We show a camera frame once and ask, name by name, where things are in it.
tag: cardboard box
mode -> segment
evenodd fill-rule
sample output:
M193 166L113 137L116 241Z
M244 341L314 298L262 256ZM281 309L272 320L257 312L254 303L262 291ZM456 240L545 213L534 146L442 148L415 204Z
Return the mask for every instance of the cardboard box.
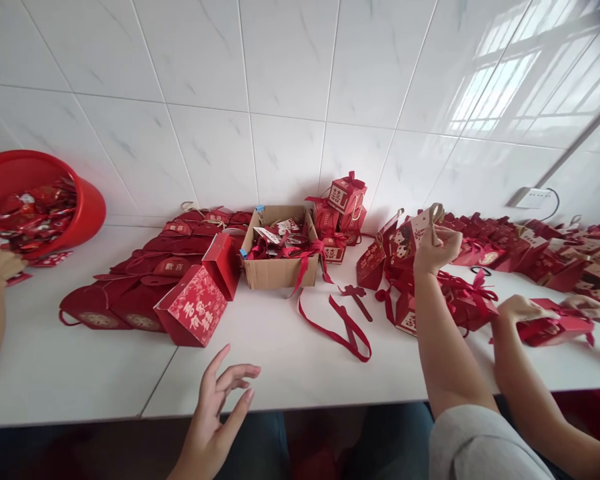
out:
M194 265L153 309L176 345L206 347L226 308L207 270Z
M202 258L202 264L226 300L232 301L240 280L240 260L228 233L218 233L215 236Z
M251 222L242 244L245 252L250 252L256 232L254 228L271 225L276 221L289 218L304 219L304 229L310 241L317 240L313 221L309 210L303 206L268 205L262 212L263 222L256 210L253 211ZM286 287L294 287L300 274L301 259L264 259L244 260L245 272L249 288L254 290L270 290ZM315 285L315 274L318 270L319 256L314 254L309 257L309 267L302 279L301 287L312 287Z

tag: white table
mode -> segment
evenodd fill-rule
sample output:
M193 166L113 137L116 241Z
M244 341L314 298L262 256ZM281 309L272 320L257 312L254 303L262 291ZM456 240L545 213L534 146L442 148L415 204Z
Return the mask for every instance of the white table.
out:
M176 346L167 335L90 330L58 320L58 305L159 229L104 227L52 269L7 289L0 351L0 426L140 416Z
M350 248L345 263L329 266L333 280L344 287L355 284L355 262L371 240ZM472 280L466 267L448 267L448 272ZM493 272L487 285L501 300L514 293L530 298L560 301L564 295L540 287L517 274ZM305 312L314 322L346 338L340 317L328 304L328 293L337 288L320 278L316 287L303 294ZM143 417L190 415L197 404L199 382L211 358L226 343L231 353L225 367L234 363L262 366L252 385L252 410L302 409L373 403L396 403L427 398L416 338L398 331L385 318L384 306L369 292L363 301L374 322L368 323L349 297L337 297L356 320L371 343L373 356L362 363L348 350L330 340L297 312L297 299L286 300L284 291L252 291L246 281L218 324L206 349L178 348L158 384ZM552 391L600 388L600 326L595 329L596 348L584 340L556 347L527 348L540 376ZM470 334L467 342L488 378L494 393L493 347L488 345L491 328ZM224 410L239 398L232 394Z

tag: paper tag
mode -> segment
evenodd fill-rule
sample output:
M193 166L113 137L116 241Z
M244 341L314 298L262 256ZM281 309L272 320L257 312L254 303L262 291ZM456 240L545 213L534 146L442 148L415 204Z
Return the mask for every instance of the paper tag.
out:
M276 234L271 233L269 230L262 227L254 227L253 229L256 232L258 232L260 236L268 238L271 242L275 243L276 245L280 245L280 241L282 240L282 238L278 237Z

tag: red satin ribbon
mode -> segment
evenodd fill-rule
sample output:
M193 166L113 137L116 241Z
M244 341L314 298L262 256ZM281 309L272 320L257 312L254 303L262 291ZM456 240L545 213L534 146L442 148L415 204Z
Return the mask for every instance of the red satin ribbon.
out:
M369 343L369 340L367 339L367 336L362 331L362 329L360 327L358 327L356 322L354 322L353 319L349 316L349 314L347 313L347 309L344 308L344 306L338 305L336 303L336 301L333 299L333 297L331 295L329 296L329 304L338 313L338 315L340 315L340 318L342 318L342 320L345 322L345 326L347 328L347 336L349 337L348 341L345 340L344 338L342 338L337 333L327 330L325 328L322 328L320 325L309 320L309 318L305 314L305 311L302 308L301 300L302 300L302 292L300 292L300 296L298 297L298 310L300 311L300 315L302 315L303 318L307 322L309 322L309 324L313 328L315 328L316 330L320 330L322 333L324 333L330 339L334 340L335 342L338 342L340 345L342 345L344 348L346 348L352 354L354 354L354 356L356 358L358 358L358 360L360 360L361 362L366 363L369 361L369 359L371 358L371 344ZM360 340L362 340L362 343L364 343L367 346L367 348L369 349L368 357L365 357L358 351L358 346L356 345L355 337L353 336L354 333L358 336L358 338L360 338Z

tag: red bag string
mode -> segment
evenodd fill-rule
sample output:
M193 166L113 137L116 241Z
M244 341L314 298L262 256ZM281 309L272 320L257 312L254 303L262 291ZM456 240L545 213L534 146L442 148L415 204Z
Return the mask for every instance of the red bag string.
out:
M302 315L303 318L307 322L309 322L309 324L313 328L320 330L322 333L324 333L330 339L334 340L335 342L338 342L344 348L349 350L361 362L364 362L364 363L368 362L369 359L371 358L371 344L369 343L369 340L367 339L367 336L365 335L365 333L362 331L362 329L360 327L358 327L356 322L354 322L353 319L349 316L349 314L347 313L347 309L344 308L344 306L342 306L342 305L338 305L331 295L329 296L329 304L338 313L338 315L340 315L340 318L342 318L342 320L345 322L345 326L347 328L347 334L349 336L349 341L345 340L337 333L332 332L331 330L322 328L320 325L309 320L309 318L305 314L305 311L302 308L302 292L300 292L300 296L298 297L298 310L300 311L300 315ZM367 346L367 348L369 349L368 357L365 357L358 351L358 347L356 345L353 333L355 333L358 336L358 338L360 338L360 340L362 340L362 343L364 343Z
M483 316L488 316L489 308L485 300L497 301L498 296L495 292L487 290L484 287L485 284L485 271L480 270L475 278L473 284L468 283L462 278L454 277L445 271L438 272L438 281L441 285L446 286L450 289L451 294L456 298L467 298L471 297L475 302L476 307Z

